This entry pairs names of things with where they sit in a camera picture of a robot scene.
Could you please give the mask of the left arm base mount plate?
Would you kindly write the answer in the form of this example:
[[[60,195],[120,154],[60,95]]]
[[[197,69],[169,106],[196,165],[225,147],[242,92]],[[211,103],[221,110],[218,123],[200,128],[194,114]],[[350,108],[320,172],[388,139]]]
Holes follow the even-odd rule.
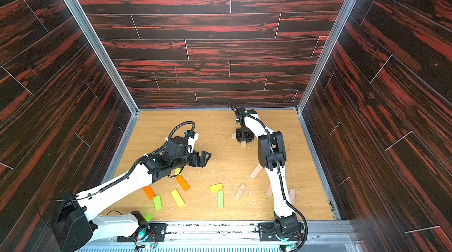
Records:
[[[119,243],[160,243],[163,242],[166,236],[167,224],[166,223],[148,223],[141,224],[132,236],[124,237],[118,236],[117,241]]]

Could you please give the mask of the natural wood block diagonal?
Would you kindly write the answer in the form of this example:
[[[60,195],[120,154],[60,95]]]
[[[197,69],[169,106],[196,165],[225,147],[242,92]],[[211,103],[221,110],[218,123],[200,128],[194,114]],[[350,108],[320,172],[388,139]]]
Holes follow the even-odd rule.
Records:
[[[250,173],[250,175],[249,175],[249,177],[252,179],[252,180],[254,180],[258,175],[259,175],[259,173],[262,171],[262,166],[260,165],[260,164],[258,164],[254,169],[253,169],[253,171]]]

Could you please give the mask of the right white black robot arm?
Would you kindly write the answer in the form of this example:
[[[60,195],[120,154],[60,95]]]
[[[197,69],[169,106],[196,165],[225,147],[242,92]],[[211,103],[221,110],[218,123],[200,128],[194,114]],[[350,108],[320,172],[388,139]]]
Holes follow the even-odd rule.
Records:
[[[303,214],[292,205],[286,182],[287,154],[283,135],[273,131],[260,120],[255,110],[236,107],[229,103],[236,115],[240,128],[236,129],[236,139],[239,142],[249,142],[252,133],[257,139],[257,155],[260,166],[265,169],[274,199],[274,222],[272,225],[259,225],[258,232],[268,233],[280,241],[295,238],[295,244],[280,246],[282,252],[298,251],[307,241],[307,220]]]

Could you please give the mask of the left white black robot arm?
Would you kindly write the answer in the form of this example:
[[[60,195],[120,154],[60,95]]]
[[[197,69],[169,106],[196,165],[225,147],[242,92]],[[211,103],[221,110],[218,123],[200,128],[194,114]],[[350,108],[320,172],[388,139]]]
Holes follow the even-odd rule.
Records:
[[[55,213],[48,225],[60,251],[75,252],[89,242],[112,237],[123,237],[136,244],[155,243],[159,229],[150,227],[140,212],[101,213],[139,189],[165,177],[177,177],[177,170],[187,166],[205,167],[211,154],[194,150],[197,139],[195,122],[182,122],[161,147],[138,158],[124,174],[76,194],[63,194],[56,200]]]

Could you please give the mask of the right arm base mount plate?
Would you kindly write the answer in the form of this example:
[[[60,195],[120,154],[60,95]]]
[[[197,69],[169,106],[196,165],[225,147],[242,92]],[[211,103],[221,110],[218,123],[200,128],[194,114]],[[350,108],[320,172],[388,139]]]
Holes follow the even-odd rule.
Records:
[[[302,242],[305,236],[303,224],[297,223],[288,226],[276,225],[275,222],[258,223],[254,231],[258,233],[262,242],[296,241]]]

